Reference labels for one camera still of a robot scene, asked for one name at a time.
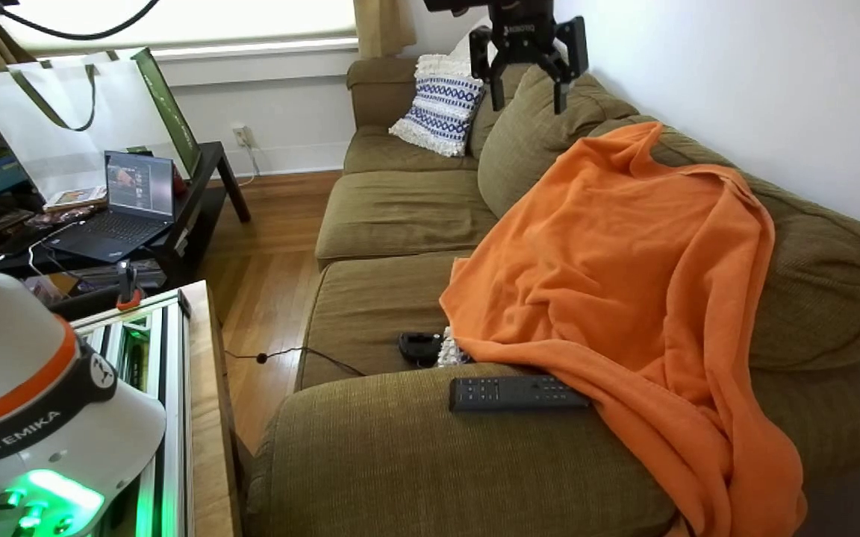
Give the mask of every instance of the throw blanket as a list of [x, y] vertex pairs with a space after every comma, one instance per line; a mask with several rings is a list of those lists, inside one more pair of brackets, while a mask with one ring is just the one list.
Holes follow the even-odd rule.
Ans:
[[733, 166], [658, 164], [658, 138], [576, 139], [454, 263], [443, 308], [476, 361], [591, 397], [692, 533], [794, 533], [800, 457], [749, 382], [773, 223]]

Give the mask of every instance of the olive green couch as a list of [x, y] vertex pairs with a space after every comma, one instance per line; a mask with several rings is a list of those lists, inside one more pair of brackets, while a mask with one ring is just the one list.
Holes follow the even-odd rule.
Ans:
[[[516, 369], [412, 369], [394, 346], [445, 329], [451, 258], [560, 153], [643, 117], [588, 73], [555, 117], [542, 67], [516, 65], [507, 106], [482, 100], [469, 155], [439, 158], [388, 135], [412, 70], [412, 60], [368, 60], [348, 73], [360, 132], [316, 241], [300, 390], [254, 463], [248, 533], [664, 533], [673, 502], [595, 412], [454, 415], [448, 378]], [[722, 160], [673, 127], [658, 158]], [[819, 485], [860, 464], [860, 223], [749, 181], [778, 221], [754, 384]]]

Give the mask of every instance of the remote control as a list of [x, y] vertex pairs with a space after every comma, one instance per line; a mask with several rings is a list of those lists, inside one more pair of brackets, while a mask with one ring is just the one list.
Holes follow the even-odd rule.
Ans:
[[451, 382], [451, 412], [588, 408], [555, 375], [476, 375]]

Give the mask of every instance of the electrical outlet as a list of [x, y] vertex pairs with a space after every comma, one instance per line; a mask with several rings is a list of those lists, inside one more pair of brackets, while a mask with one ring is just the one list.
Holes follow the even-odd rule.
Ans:
[[252, 135], [252, 127], [245, 123], [234, 123], [231, 132], [239, 139], [239, 150], [252, 150], [254, 147], [254, 135]]

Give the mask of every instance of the black cord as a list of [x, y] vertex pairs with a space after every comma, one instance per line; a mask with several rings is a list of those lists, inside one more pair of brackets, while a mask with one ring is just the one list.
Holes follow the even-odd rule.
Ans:
[[348, 361], [337, 361], [337, 358], [333, 358], [333, 354], [327, 354], [327, 352], [321, 352], [321, 348], [312, 348], [312, 346], [286, 346], [286, 348], [277, 348], [277, 352], [254, 352], [254, 354], [225, 348], [225, 354], [231, 354], [231, 358], [258, 361], [258, 364], [267, 364], [267, 361], [282, 358], [282, 354], [291, 354], [291, 352], [309, 352], [309, 354], [316, 354], [316, 358], [340, 366], [343, 373], [368, 375], [364, 369], [360, 369], [360, 366], [354, 366], [354, 364], [348, 364]]
[[128, 29], [128, 27], [137, 24], [145, 14], [149, 14], [149, 12], [156, 9], [156, 2], [158, 2], [158, 0], [149, 0], [149, 2], [146, 2], [145, 9], [137, 9], [128, 20], [118, 24], [118, 27], [109, 27], [109, 29], [101, 29], [101, 32], [64, 32], [64, 29], [52, 29], [52, 27], [34, 24], [34, 20], [10, 12], [3, 2], [0, 2], [0, 14], [25, 24], [25, 27], [34, 27], [34, 29], [39, 29], [39, 32], [56, 35], [56, 38], [97, 41], [97, 38], [109, 38], [109, 35], [113, 35], [113, 32]]

